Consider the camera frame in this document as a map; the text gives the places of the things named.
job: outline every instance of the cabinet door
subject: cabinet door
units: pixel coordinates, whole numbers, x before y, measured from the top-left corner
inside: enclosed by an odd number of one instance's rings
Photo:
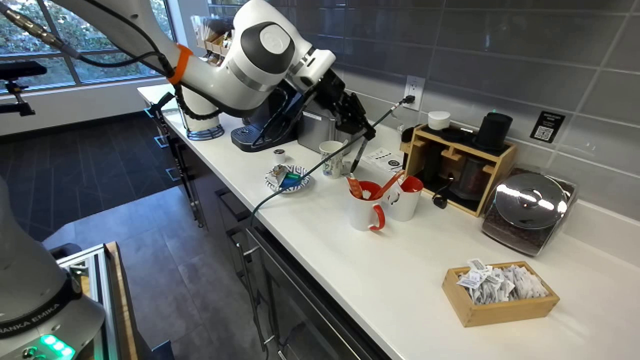
[[[181,138],[173,131],[167,130],[166,133],[166,144],[167,149],[172,153],[173,165],[167,167],[167,173],[173,179],[180,179],[181,190],[187,197],[187,205],[191,208],[194,219],[198,221],[198,226],[204,226],[204,218],[202,218],[202,210],[199,210],[199,202],[198,202],[198,193],[196,193],[196,186],[199,186],[199,182],[212,173],[204,162],[181,141]]]
[[[215,173],[191,151],[184,141],[180,141],[180,162],[181,162],[181,175],[187,182],[189,191],[189,205],[199,226],[213,229],[219,226],[218,204],[215,204]]]
[[[258,338],[262,341],[262,348],[268,349],[274,341],[274,321],[272,321],[272,304],[268,295],[268,287],[263,281],[263,264],[262,264],[262,250],[258,245],[252,245],[244,254],[245,261],[245,285],[252,301],[252,316],[253,316],[253,326],[258,331]]]
[[[270,353],[302,360],[388,358],[265,227],[255,223],[247,234],[262,250],[276,344]]]

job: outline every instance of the wall outlet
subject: wall outlet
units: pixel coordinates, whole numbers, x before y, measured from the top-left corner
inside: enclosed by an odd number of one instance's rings
[[[406,75],[403,96],[413,96],[416,100],[403,106],[411,109],[419,109],[421,90],[424,90],[424,77]]]

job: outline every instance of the mug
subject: mug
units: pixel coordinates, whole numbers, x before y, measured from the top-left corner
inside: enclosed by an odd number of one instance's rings
[[[406,175],[406,179],[392,188],[384,197],[384,208],[390,218],[406,221],[413,218],[419,193],[421,193],[421,179],[416,175]]]
[[[376,182],[358,179],[361,188],[361,195],[354,195],[349,191],[349,212],[347,219],[358,229],[379,231],[386,223],[384,210],[379,205],[379,197],[369,197],[379,190]]]
[[[425,112],[425,123],[430,130],[444,130],[449,126],[449,115],[447,112]]]

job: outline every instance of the green light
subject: green light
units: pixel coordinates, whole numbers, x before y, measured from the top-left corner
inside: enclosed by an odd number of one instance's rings
[[[42,348],[35,353],[35,360],[71,360],[76,355],[76,349],[67,344],[63,344],[60,338],[48,334],[39,336]]]
[[[71,348],[63,348],[63,349],[61,349],[61,355],[73,358],[73,349],[71,349]]]
[[[43,344],[56,344],[56,336],[42,336]]]

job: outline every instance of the cabinet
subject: cabinet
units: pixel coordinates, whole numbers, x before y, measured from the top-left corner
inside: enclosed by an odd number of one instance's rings
[[[249,309],[260,344],[274,338],[270,324],[270,301],[263,287],[260,248],[249,241],[244,227],[249,221],[249,210],[219,182],[219,177],[198,157],[196,151],[173,131],[167,131],[167,144],[176,162],[176,175],[194,212],[198,226],[209,234],[213,248],[226,260],[221,266],[245,287]]]
[[[253,268],[262,268],[262,279],[253,292],[268,299],[268,324],[274,330],[268,358],[388,358],[265,227],[252,226],[247,236],[260,248]]]
[[[516,148],[504,144],[500,151],[482,151],[463,136],[446,140],[425,126],[413,127],[411,140],[401,144],[406,173],[424,182],[425,193],[444,195],[462,212],[480,216],[491,188],[512,170]]]

